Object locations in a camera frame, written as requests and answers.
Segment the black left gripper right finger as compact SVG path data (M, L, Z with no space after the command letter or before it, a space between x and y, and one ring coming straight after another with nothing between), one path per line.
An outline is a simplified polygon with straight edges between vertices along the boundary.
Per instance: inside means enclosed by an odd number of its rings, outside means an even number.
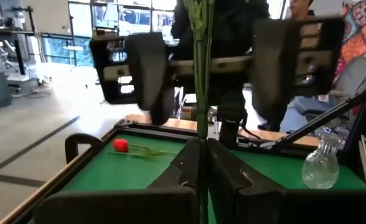
M208 141L211 223L366 223L366 185L341 167L331 189L301 180L299 159L230 151Z

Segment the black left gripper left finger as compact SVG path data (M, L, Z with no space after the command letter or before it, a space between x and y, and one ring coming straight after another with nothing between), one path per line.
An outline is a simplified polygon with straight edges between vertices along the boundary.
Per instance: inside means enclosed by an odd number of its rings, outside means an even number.
M199 160L199 140L190 139L148 187L59 192L35 208L34 223L199 223Z

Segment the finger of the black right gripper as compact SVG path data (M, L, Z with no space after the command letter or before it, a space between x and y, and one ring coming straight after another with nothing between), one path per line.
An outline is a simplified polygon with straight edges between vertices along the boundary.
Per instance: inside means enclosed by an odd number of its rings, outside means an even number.
M89 47L109 104L135 103L150 113L152 124L167 122L173 113L174 87L160 32L93 39Z
M252 106L267 121L294 96L330 92L341 54L341 17L262 20L254 27Z

